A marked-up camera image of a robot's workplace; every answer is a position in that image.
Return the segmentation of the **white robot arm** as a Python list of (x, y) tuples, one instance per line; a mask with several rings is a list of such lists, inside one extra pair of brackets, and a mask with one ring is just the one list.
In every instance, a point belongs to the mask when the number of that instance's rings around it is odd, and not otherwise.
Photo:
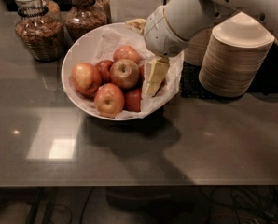
[[(278, 39), (278, 0), (170, 0), (143, 24), (146, 48), (161, 57), (183, 51), (198, 32), (212, 28), (241, 12)], [(248, 89), (264, 94), (278, 92), (278, 45), (259, 69)]]

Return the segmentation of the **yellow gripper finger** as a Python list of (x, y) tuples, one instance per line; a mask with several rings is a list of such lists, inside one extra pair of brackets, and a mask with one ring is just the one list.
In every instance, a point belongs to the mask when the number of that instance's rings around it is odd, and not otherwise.
[(144, 88), (146, 97), (153, 97), (157, 93), (162, 81), (166, 77), (169, 67), (170, 61), (164, 57), (155, 57), (146, 63), (146, 85)]
[(144, 29), (145, 29), (145, 26), (146, 26), (146, 20), (141, 19), (141, 18), (137, 18), (137, 19), (126, 21), (125, 24), (129, 28), (131, 28), (132, 30), (137, 32), (138, 34), (142, 35), (144, 33)]

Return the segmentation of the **white rounded gripper body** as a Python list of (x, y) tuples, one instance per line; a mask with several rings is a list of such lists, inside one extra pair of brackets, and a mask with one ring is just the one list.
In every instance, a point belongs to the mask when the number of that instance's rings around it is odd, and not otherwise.
[(144, 27), (146, 48), (160, 57), (175, 57), (187, 46), (187, 40), (180, 38), (168, 22), (165, 6), (159, 6), (148, 16)]

